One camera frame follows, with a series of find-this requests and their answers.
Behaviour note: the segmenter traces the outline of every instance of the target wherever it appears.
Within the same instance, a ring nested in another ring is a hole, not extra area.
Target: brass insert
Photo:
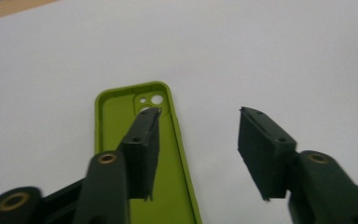
[[[308,156],[308,159],[310,159],[313,162],[320,163],[320,164],[328,163],[328,159],[322,154],[317,154],[317,153],[310,154]]]
[[[25,192],[14,193],[6,197],[4,200],[2,200],[2,202],[0,202],[0,211],[8,212],[18,207],[21,207],[23,204],[25,204],[28,201],[29,198],[30,195],[28,193]]]
[[[101,163],[101,164],[107,164],[107,163],[110,163],[110,162],[114,162],[116,159],[117,159],[117,155],[110,153],[110,154],[102,155],[98,159],[98,162]]]

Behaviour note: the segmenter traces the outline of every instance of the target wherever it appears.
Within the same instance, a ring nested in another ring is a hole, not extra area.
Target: phone case
[[[136,115],[160,107],[153,201],[130,200],[131,223],[201,223],[169,87],[162,82],[103,91],[95,102],[95,153],[115,150]]]

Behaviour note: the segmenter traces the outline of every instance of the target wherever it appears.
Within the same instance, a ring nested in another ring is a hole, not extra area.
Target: white background
[[[166,82],[204,223],[290,223],[237,151],[240,107],[358,184],[358,0],[65,0],[0,19],[0,194],[82,178],[104,90]]]

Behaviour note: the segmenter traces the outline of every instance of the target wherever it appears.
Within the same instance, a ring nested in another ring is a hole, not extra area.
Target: screw hole
[[[98,162],[101,164],[107,164],[115,161],[116,159],[117,159],[117,155],[115,154],[104,154],[98,159]]]
[[[21,207],[28,201],[29,197],[26,192],[14,193],[0,202],[0,211],[7,212]]]
[[[328,159],[322,154],[310,154],[309,159],[318,163],[328,163]]]
[[[163,101],[163,98],[162,98],[162,96],[159,95],[159,94],[154,95],[154,96],[152,97],[152,103],[155,104],[155,105],[161,104],[162,101]]]

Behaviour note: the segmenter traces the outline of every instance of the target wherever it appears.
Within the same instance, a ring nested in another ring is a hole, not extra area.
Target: lime green phone case
[[[131,199],[131,223],[201,223],[172,96],[162,82],[103,91],[95,102],[95,153],[115,150],[136,115],[148,107],[162,109],[160,152],[153,201]]]

